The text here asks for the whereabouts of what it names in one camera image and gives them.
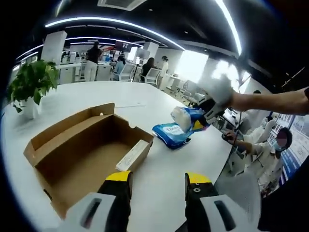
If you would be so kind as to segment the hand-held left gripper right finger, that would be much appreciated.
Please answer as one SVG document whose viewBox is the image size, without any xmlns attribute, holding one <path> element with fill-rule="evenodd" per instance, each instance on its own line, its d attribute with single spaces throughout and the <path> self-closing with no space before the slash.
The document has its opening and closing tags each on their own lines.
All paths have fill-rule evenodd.
<svg viewBox="0 0 309 232">
<path fill-rule="evenodd" d="M 245 210 L 206 176 L 185 174 L 186 232 L 256 232 Z"/>
</svg>

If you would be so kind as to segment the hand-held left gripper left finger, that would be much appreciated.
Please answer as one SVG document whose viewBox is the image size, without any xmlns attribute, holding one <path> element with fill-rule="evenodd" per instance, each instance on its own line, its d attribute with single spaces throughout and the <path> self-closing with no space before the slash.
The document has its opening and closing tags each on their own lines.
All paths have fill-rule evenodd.
<svg viewBox="0 0 309 232">
<path fill-rule="evenodd" d="M 131 213 L 131 171 L 109 175 L 96 193 L 89 193 L 66 214 L 58 232 L 125 232 Z"/>
</svg>

